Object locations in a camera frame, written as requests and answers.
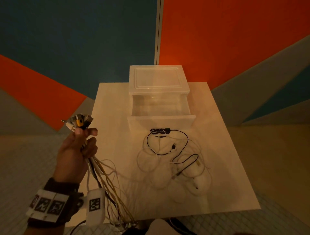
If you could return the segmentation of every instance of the black wrist strap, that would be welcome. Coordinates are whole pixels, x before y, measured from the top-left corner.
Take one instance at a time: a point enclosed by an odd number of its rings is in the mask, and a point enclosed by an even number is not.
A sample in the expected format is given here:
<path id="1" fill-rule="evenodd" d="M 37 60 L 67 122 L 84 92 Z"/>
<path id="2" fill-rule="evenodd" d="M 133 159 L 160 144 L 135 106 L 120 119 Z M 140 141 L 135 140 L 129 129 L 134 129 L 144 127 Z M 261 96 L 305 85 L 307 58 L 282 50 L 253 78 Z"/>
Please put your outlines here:
<path id="1" fill-rule="evenodd" d="M 53 178 L 50 178 L 44 186 L 44 190 L 68 195 L 69 198 L 55 223 L 29 218 L 28 226 L 33 228 L 56 228 L 70 221 L 71 216 L 77 213 L 79 208 L 83 205 L 83 201 L 80 199 L 83 193 L 78 193 L 78 188 L 79 184 L 56 182 Z"/>

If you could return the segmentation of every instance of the person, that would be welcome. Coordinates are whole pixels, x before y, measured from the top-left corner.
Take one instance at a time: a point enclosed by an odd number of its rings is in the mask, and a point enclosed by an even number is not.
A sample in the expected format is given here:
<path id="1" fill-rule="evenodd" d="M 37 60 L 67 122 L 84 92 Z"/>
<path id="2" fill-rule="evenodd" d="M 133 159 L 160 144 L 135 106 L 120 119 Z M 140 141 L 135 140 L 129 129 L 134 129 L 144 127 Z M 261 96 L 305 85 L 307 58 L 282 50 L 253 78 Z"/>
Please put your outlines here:
<path id="1" fill-rule="evenodd" d="M 81 147 L 90 135 L 93 137 L 87 140 L 86 147 L 81 151 Z M 77 191 L 79 184 L 87 173 L 88 164 L 86 160 L 97 153 L 98 147 L 96 146 L 97 140 L 95 138 L 97 135 L 98 130 L 96 128 L 86 130 L 77 128 L 75 132 L 68 135 L 59 148 L 55 171 L 52 178 L 49 179 L 44 187 L 45 190 L 67 195 L 69 195 L 70 191 L 73 191 L 73 189 Z M 64 224 L 65 223 L 59 223 L 58 221 L 52 223 L 29 218 L 24 235 L 61 235 L 64 233 Z M 152 235 L 159 233 L 162 235 L 195 235 L 175 218 L 167 220 L 167 222 L 162 219 L 156 219 L 151 223 L 149 229 L 142 230 L 133 228 L 127 230 L 123 234 Z"/>

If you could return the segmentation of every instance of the hand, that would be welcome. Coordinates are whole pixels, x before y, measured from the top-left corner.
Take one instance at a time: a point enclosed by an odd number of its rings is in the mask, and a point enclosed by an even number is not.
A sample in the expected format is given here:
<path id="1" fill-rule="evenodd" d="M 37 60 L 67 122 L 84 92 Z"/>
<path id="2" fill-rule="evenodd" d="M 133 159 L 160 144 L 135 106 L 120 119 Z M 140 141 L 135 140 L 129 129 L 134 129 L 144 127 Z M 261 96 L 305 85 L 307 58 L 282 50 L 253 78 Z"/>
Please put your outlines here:
<path id="1" fill-rule="evenodd" d="M 94 156 L 98 150 L 96 138 L 87 140 L 87 146 L 82 150 L 86 138 L 90 135 L 97 136 L 96 128 L 82 130 L 77 128 L 62 143 L 58 155 L 53 178 L 57 182 L 81 183 L 87 172 L 87 158 Z"/>

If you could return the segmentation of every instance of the wrist-mounted device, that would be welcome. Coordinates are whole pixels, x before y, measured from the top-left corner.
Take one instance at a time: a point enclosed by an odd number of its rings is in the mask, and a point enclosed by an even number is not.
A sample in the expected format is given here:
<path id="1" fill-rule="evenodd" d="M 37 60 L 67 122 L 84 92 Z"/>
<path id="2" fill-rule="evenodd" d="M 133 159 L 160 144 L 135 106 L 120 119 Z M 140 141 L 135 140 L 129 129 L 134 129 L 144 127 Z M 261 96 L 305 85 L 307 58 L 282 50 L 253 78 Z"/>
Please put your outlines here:
<path id="1" fill-rule="evenodd" d="M 82 207 L 83 193 L 78 193 L 79 184 L 56 182 L 50 178 L 32 200 L 28 211 L 28 226 L 55 228 L 70 221 Z"/>

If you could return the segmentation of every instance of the orange stripe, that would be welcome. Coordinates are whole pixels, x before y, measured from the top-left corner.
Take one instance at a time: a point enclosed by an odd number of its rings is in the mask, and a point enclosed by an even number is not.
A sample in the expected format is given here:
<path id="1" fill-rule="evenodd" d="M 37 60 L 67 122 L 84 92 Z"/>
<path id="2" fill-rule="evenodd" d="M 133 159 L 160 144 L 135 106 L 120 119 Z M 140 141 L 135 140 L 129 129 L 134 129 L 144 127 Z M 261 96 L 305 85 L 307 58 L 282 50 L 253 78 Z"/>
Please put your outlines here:
<path id="1" fill-rule="evenodd" d="M 309 12 L 309 0 L 165 1 L 159 64 L 213 89 L 309 35 Z"/>
<path id="2" fill-rule="evenodd" d="M 0 87 L 56 131 L 86 96 L 0 55 Z"/>

